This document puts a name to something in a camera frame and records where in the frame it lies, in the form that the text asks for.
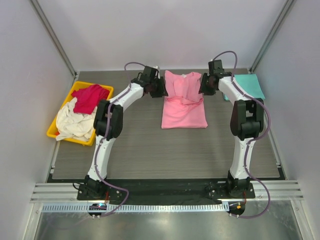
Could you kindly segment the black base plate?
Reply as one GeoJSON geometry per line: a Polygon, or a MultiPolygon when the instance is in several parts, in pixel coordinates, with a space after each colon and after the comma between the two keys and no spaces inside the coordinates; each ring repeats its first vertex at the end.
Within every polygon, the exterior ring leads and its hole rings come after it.
{"type": "Polygon", "coordinates": [[[86,179],[74,186],[78,200],[109,201],[119,205],[209,205],[227,199],[254,199],[253,185],[228,187],[225,178],[178,178],[178,179],[106,179],[103,182],[86,179]]]}

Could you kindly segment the folded teal t shirt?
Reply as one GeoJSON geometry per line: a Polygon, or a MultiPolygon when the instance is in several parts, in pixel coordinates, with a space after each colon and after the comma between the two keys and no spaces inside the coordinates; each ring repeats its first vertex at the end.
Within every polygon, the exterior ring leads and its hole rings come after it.
{"type": "MultiPolygon", "coordinates": [[[[258,77],[255,74],[236,74],[233,77],[233,83],[237,85],[242,93],[255,99],[265,99],[258,77]]],[[[225,95],[225,99],[232,104],[237,100],[250,100],[235,88],[230,76],[219,80],[218,89],[225,95]]]]}

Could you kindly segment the aluminium front rail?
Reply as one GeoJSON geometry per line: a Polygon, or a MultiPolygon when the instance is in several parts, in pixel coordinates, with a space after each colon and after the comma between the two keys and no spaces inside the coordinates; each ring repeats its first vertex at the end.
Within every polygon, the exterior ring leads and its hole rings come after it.
{"type": "MultiPolygon", "coordinates": [[[[301,188],[296,180],[264,180],[252,182],[256,199],[268,199],[266,186],[270,199],[302,201],[304,199],[301,188]]],[[[74,202],[77,200],[78,191],[70,183],[37,183],[31,195],[31,202],[74,202]]]]}

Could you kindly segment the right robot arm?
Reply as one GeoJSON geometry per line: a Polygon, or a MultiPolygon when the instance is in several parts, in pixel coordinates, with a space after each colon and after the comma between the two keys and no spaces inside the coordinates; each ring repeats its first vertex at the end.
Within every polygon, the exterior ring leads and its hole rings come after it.
{"type": "Polygon", "coordinates": [[[234,136],[232,165],[227,174],[225,192],[231,198],[241,198],[250,189],[250,163],[253,147],[264,129],[262,100],[254,99],[236,81],[233,73],[223,69],[221,60],[208,62],[199,93],[212,96],[222,92],[232,103],[230,131],[234,136]]]}

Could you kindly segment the yellow plastic bin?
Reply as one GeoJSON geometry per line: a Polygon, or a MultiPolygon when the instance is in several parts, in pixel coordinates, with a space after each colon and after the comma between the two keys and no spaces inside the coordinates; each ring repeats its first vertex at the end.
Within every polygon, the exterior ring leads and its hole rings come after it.
{"type": "Polygon", "coordinates": [[[92,146],[98,103],[102,99],[111,99],[113,93],[112,86],[76,81],[48,128],[47,136],[56,141],[92,146]]]}

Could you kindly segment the left aluminium frame post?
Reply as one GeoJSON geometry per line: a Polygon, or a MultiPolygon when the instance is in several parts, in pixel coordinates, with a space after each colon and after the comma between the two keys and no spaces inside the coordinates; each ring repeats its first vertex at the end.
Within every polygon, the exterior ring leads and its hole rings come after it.
{"type": "Polygon", "coordinates": [[[45,12],[42,9],[39,1],[38,0],[29,0],[28,2],[30,3],[30,5],[34,9],[37,17],[41,21],[43,27],[45,28],[49,38],[51,39],[54,47],[56,48],[58,54],[60,55],[61,59],[63,60],[68,71],[71,73],[72,77],[75,79],[77,76],[77,72],[76,72],[75,68],[73,67],[70,59],[68,58],[61,42],[59,41],[52,25],[50,24],[50,21],[48,20],[45,12]]]}

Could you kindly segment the pink t shirt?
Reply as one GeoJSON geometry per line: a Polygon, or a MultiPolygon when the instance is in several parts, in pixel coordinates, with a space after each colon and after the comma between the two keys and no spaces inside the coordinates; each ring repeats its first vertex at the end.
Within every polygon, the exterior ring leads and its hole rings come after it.
{"type": "Polygon", "coordinates": [[[175,74],[164,72],[165,88],[162,129],[207,128],[204,97],[199,93],[202,75],[198,72],[175,74]]]}

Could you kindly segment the aluminium frame post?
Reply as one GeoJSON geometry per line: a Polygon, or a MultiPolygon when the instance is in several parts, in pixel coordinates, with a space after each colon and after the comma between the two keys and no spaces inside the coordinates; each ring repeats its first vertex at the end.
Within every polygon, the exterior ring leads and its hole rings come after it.
{"type": "Polygon", "coordinates": [[[68,71],[71,73],[72,77],[75,79],[77,76],[77,72],[76,72],[75,68],[73,67],[70,59],[68,58],[61,42],[59,41],[52,25],[50,24],[50,21],[48,20],[45,12],[42,9],[39,1],[38,0],[29,0],[28,2],[30,3],[30,5],[34,9],[37,17],[41,21],[43,27],[45,28],[49,38],[51,39],[54,47],[56,48],[58,54],[60,55],[61,59],[63,60],[68,71]]]}
{"type": "Polygon", "coordinates": [[[280,31],[282,25],[284,24],[286,18],[290,14],[290,12],[293,9],[296,2],[297,2],[296,0],[286,0],[285,1],[283,7],[281,8],[281,11],[279,12],[278,16],[276,17],[270,31],[268,32],[266,39],[264,40],[261,48],[259,49],[258,54],[257,54],[256,58],[254,59],[252,66],[248,69],[249,73],[252,74],[257,70],[263,57],[265,56],[265,54],[267,53],[271,44],[275,40],[278,32],[280,31]]]}

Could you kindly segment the right aluminium frame post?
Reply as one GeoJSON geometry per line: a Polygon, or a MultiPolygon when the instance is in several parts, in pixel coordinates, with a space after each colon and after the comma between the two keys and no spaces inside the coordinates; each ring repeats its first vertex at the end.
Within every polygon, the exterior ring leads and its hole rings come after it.
{"type": "Polygon", "coordinates": [[[248,69],[249,73],[252,74],[257,70],[263,57],[265,56],[265,54],[267,53],[271,44],[275,40],[278,32],[280,31],[282,25],[284,24],[286,18],[290,14],[290,12],[293,9],[296,2],[297,2],[296,0],[286,0],[285,1],[283,7],[281,8],[281,11],[279,12],[278,16],[276,17],[270,31],[268,32],[266,39],[264,40],[261,48],[259,49],[258,54],[257,54],[256,58],[254,59],[252,66],[248,69]]]}

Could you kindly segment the red t shirt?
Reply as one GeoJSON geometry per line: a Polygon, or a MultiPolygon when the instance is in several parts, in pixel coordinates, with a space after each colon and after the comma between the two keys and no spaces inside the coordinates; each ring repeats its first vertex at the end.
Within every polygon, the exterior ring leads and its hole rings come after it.
{"type": "Polygon", "coordinates": [[[71,96],[73,98],[77,98],[77,100],[74,105],[73,112],[77,114],[91,115],[100,100],[106,100],[109,94],[110,91],[108,89],[105,89],[98,84],[74,90],[71,96]]]}

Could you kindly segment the white t shirt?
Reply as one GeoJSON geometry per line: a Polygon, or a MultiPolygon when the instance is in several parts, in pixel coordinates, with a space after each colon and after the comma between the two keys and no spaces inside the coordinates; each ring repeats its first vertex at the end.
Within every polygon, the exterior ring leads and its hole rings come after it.
{"type": "Polygon", "coordinates": [[[57,113],[55,125],[58,135],[57,141],[75,139],[81,142],[88,142],[94,131],[94,119],[97,107],[92,114],[74,113],[77,98],[67,102],[57,113]]]}

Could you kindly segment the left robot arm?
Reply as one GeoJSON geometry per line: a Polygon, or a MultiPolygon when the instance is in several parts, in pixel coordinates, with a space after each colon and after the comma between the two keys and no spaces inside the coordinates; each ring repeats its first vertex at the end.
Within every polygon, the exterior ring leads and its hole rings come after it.
{"type": "Polygon", "coordinates": [[[111,187],[106,182],[109,158],[112,147],[123,130],[124,112],[147,94],[153,98],[168,95],[158,66],[145,65],[143,71],[130,80],[118,95],[98,103],[93,121],[95,149],[90,169],[78,189],[79,199],[101,200],[107,194],[111,187]]]}

